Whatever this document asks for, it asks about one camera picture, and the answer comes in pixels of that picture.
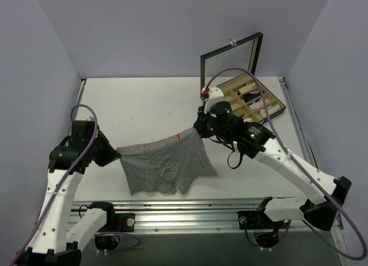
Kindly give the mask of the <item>grey striped underwear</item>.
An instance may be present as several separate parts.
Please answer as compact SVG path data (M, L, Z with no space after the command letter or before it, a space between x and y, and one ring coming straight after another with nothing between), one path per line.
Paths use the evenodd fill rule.
M185 194L196 178L218 176L194 128L155 142L119 147L117 152L131 195Z

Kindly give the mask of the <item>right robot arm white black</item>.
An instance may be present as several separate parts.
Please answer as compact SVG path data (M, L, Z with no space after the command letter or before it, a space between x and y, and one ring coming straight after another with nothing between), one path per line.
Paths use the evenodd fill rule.
M209 111L200 106L194 128L201 138L215 136L241 157L254 159L295 185L303 197L267 197L258 206L255 220L261 227L281 221L305 221L312 227L329 231L351 187L344 176L335 178L317 169L292 151L284 151L276 136L257 122L245 122L234 115L229 102L221 101Z

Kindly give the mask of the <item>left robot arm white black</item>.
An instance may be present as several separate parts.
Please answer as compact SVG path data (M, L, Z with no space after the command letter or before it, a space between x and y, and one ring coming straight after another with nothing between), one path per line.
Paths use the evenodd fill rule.
M71 134L50 153L47 189L39 220L12 265L79 265L92 237L117 224L112 203L95 201L72 230L67 229L76 190L86 168L120 158L97 121L73 121Z

